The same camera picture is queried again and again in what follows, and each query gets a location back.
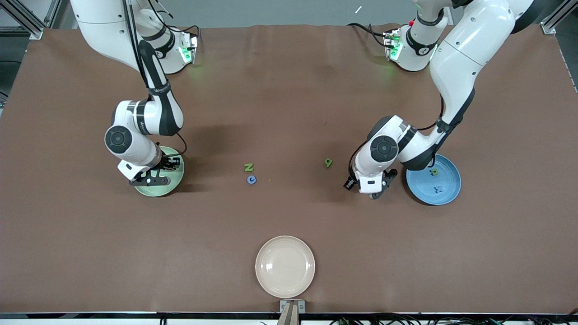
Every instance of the white plate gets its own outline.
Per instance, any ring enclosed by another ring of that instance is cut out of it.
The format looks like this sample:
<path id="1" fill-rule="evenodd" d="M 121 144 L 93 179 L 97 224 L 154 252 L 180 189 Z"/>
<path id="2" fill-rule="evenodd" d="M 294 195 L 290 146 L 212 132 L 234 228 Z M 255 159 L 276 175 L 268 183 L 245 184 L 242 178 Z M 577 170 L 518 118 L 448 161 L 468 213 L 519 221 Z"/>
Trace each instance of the white plate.
<path id="1" fill-rule="evenodd" d="M 315 258 L 301 239 L 279 236 L 271 239 L 257 254 L 255 273 L 269 294 L 293 298 L 307 290 L 315 274 Z"/>

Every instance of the brown table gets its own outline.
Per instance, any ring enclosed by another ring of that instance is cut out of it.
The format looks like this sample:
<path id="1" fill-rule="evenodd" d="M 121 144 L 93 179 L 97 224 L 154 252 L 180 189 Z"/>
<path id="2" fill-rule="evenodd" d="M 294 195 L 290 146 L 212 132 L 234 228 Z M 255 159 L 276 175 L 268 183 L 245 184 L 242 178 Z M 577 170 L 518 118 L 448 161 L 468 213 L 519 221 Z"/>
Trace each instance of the brown table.
<path id="1" fill-rule="evenodd" d="M 462 191 L 426 206 L 402 178 L 377 201 L 342 184 L 379 118 L 436 119 L 427 70 L 400 71 L 351 27 L 202 36 L 200 65 L 170 77 L 189 150 L 162 198 L 131 188 L 103 143 L 117 103 L 146 96 L 139 74 L 79 31 L 30 43 L 0 120 L 0 311 L 276 310 L 254 262 L 282 234 L 315 254 L 310 312 L 578 305 L 578 96 L 555 37 L 533 26 L 484 68 L 440 151 Z"/>

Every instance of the white robotic arm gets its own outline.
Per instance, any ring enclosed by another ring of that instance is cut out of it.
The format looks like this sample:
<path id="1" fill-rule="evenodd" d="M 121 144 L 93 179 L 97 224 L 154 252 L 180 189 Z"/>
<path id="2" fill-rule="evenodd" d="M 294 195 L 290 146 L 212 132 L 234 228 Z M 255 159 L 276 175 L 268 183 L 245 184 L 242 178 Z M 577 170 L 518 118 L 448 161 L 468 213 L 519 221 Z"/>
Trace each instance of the white robotic arm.
<path id="1" fill-rule="evenodd" d="M 141 184 L 134 181 L 152 168 L 174 169 L 179 161 L 164 156 L 146 135 L 172 136 L 182 128 L 183 113 L 164 70 L 174 73 L 192 61 L 196 35 L 167 28 L 146 0 L 71 0 L 71 4 L 87 43 L 139 71 L 149 91 L 148 99 L 120 102 L 105 134 L 106 147 L 121 159 L 118 169 L 133 185 Z"/>
<path id="2" fill-rule="evenodd" d="M 409 170 L 427 167 L 447 136 L 462 121 L 475 94 L 473 85 L 478 73 L 502 46 L 516 19 L 531 3 L 532 0 L 468 2 L 464 17 L 431 59 L 430 72 L 442 104 L 445 102 L 444 113 L 429 135 L 398 116 L 382 118 L 354 153 L 345 187 L 351 189 L 358 183 L 360 193 L 379 198 L 397 174 L 394 169 L 386 171 L 396 158 Z"/>

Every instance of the blue plate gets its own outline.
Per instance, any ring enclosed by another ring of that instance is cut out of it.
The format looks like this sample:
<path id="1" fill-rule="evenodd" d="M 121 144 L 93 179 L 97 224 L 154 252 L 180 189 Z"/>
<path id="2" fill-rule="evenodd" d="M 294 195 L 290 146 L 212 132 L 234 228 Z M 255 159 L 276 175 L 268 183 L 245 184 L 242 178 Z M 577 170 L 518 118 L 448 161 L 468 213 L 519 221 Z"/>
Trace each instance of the blue plate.
<path id="1" fill-rule="evenodd" d="M 435 156 L 433 167 L 426 167 L 421 171 L 407 171 L 405 179 L 413 195 L 431 205 L 450 203 L 462 188 L 458 168 L 440 154 Z"/>

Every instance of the gray floor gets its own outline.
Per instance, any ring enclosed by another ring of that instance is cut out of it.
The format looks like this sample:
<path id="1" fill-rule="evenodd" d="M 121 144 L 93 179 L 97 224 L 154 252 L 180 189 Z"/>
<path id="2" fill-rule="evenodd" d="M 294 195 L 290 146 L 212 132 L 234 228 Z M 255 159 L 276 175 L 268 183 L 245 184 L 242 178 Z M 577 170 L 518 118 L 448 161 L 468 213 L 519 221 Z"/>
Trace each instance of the gray floor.
<path id="1" fill-rule="evenodd" d="M 549 1 L 542 16 L 551 13 L 561 1 Z M 407 23 L 416 12 L 408 0 L 164 0 L 163 4 L 175 17 L 165 16 L 168 23 L 178 26 L 196 24 L 201 28 Z M 459 10 L 455 12 L 455 17 L 460 16 Z M 70 12 L 62 20 L 72 19 Z M 578 77 L 578 9 L 556 30 L 568 68 Z M 21 61 L 28 42 L 27 37 L 0 37 L 0 60 Z M 10 94 L 17 71 L 18 64 L 0 62 L 0 91 Z"/>

